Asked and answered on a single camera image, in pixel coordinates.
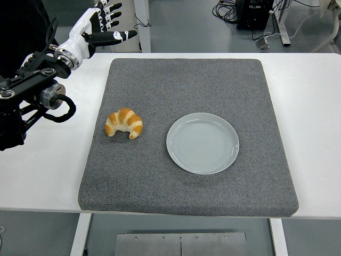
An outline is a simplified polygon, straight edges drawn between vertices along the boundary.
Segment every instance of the plate rim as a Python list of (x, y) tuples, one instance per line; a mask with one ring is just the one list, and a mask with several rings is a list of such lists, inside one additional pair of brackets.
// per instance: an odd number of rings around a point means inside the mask
[[(216, 172), (212, 172), (212, 173), (199, 173), (199, 172), (194, 172), (192, 171), (191, 169), (188, 169), (186, 166), (184, 166), (183, 164), (181, 164), (175, 156), (173, 156), (170, 152), (170, 133), (172, 130), (175, 129), (176, 127), (176, 124), (181, 122), (182, 119), (188, 117), (188, 116), (192, 116), (192, 115), (207, 115), (207, 116), (214, 116), (220, 120), (222, 120), (223, 122), (225, 122), (230, 128), (232, 128), (232, 131), (234, 132), (234, 134), (236, 135), (236, 138), (237, 138), (237, 142), (238, 142), (238, 146), (236, 147), (237, 148), (237, 153), (233, 159), (233, 161), (229, 164), (229, 166), (227, 166), (226, 168), (222, 169), (222, 170), (219, 170), (219, 171), (216, 171)], [(219, 173), (219, 172), (222, 172), (224, 170), (226, 170), (227, 168), (229, 168), (233, 163), (234, 161), (237, 159), (237, 156), (238, 156), (238, 153), (239, 153), (239, 148), (240, 148), (240, 143), (239, 143), (239, 137), (235, 131), (235, 129), (233, 128), (233, 126), (228, 122), (226, 121), (225, 119), (223, 119), (222, 117), (220, 116), (217, 116), (217, 115), (214, 115), (214, 114), (211, 114), (211, 113), (206, 113), (206, 112), (196, 112), (196, 113), (190, 113), (190, 114), (187, 114), (187, 115), (184, 115), (182, 117), (180, 117), (178, 120), (176, 120), (172, 125), (171, 127), (168, 129), (168, 132), (167, 132), (167, 138), (166, 138), (166, 147), (167, 147), (167, 151), (168, 151), (168, 154), (169, 156), (171, 157), (171, 159), (173, 160), (174, 163), (176, 163), (180, 168), (190, 172), (190, 173), (194, 173), (194, 174), (199, 174), (199, 175), (211, 175), (211, 174), (216, 174), (216, 173)]]

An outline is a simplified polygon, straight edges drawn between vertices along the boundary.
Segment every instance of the desk leg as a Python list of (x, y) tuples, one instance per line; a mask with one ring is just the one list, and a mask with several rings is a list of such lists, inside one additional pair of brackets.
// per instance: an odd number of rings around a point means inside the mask
[(286, 238), (281, 219), (269, 219), (273, 248), (276, 256), (288, 256)]
[(83, 256), (90, 220), (91, 213), (81, 213), (79, 215), (78, 225), (70, 256)]
[(284, 22), (288, 16), (289, 9), (291, 8), (292, 0), (284, 0), (283, 3), (279, 6), (279, 8), (275, 11), (275, 17), (276, 17), (276, 23), (278, 27), (278, 31), (281, 34), (281, 40), (283, 46), (290, 46), (291, 42), (288, 36), (288, 32), (286, 29), (286, 26), (284, 25)]
[(322, 47), (326, 46), (328, 43), (334, 40), (334, 38), (337, 36), (337, 33), (339, 31), (339, 15), (341, 13), (340, 8), (335, 8), (332, 11), (332, 16), (334, 19), (334, 29), (330, 36), (328, 36), (322, 43), (320, 43), (312, 52), (318, 52)]
[[(149, 3), (148, 0), (134, 0), (135, 13), (139, 20), (141, 20), (145, 25), (148, 24), (149, 19)], [(150, 46), (150, 28), (142, 27), (139, 25), (139, 36), (141, 49), (143, 53), (151, 52)]]

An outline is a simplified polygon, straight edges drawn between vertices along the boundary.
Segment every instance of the croissant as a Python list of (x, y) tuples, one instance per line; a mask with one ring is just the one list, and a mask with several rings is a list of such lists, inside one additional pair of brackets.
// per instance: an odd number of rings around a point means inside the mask
[(140, 135), (143, 128), (141, 118), (130, 108), (121, 108), (118, 112), (109, 115), (105, 123), (105, 132), (109, 137), (116, 131), (129, 132), (129, 139), (133, 140)]

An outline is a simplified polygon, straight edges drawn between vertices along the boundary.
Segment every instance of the white plate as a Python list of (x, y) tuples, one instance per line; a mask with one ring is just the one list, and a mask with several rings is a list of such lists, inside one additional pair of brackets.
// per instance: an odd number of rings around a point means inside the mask
[(209, 113), (181, 117), (169, 129), (166, 144), (173, 161), (196, 174), (225, 170), (239, 151), (239, 140), (233, 127)]

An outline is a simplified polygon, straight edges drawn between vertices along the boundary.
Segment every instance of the black equipment box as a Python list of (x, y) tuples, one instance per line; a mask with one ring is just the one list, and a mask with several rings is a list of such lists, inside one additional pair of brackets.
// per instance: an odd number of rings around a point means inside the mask
[(264, 30), (274, 0), (236, 0), (237, 29)]

